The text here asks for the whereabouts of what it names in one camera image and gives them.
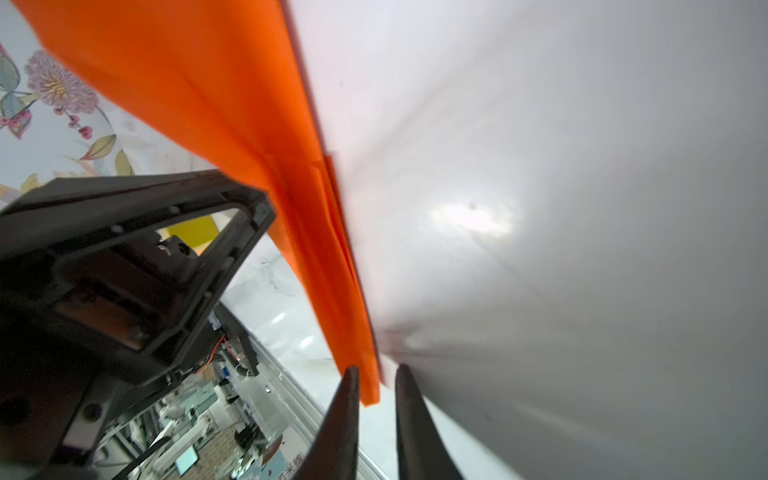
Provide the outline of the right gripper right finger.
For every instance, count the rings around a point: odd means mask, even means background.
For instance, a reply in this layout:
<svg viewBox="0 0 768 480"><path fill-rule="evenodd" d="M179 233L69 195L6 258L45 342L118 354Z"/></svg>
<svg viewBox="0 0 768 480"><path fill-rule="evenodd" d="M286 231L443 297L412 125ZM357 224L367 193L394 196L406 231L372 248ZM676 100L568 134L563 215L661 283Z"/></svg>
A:
<svg viewBox="0 0 768 480"><path fill-rule="evenodd" d="M463 479L424 401L410 368L401 364L395 379L399 478Z"/></svg>

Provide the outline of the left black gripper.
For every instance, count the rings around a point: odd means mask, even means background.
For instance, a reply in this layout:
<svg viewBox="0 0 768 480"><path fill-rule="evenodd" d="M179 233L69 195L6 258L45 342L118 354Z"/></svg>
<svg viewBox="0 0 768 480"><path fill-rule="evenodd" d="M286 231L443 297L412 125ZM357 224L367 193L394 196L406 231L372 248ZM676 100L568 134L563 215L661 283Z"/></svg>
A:
<svg viewBox="0 0 768 480"><path fill-rule="evenodd" d="M200 255L157 233L206 215L220 233ZM212 170L59 178L4 207L2 478L98 478L105 430L174 387L148 382L190 352L275 217Z"/></svg>

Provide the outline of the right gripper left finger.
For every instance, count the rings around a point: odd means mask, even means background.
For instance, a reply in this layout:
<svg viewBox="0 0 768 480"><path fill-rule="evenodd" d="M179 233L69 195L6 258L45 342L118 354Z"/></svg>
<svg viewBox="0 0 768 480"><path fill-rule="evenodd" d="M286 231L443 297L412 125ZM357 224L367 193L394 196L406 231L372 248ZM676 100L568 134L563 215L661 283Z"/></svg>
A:
<svg viewBox="0 0 768 480"><path fill-rule="evenodd" d="M357 475L360 378L348 367L314 443L294 479L353 480Z"/></svg>

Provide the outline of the orange square paper sheet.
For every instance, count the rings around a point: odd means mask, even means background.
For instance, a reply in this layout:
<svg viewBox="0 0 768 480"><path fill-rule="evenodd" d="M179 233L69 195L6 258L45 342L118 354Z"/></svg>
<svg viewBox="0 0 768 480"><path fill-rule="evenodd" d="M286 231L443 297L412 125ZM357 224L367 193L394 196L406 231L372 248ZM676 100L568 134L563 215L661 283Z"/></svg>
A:
<svg viewBox="0 0 768 480"><path fill-rule="evenodd" d="M265 191L274 243L340 370L380 399L377 352L332 163L277 1L21 1L45 49L123 110Z"/></svg>

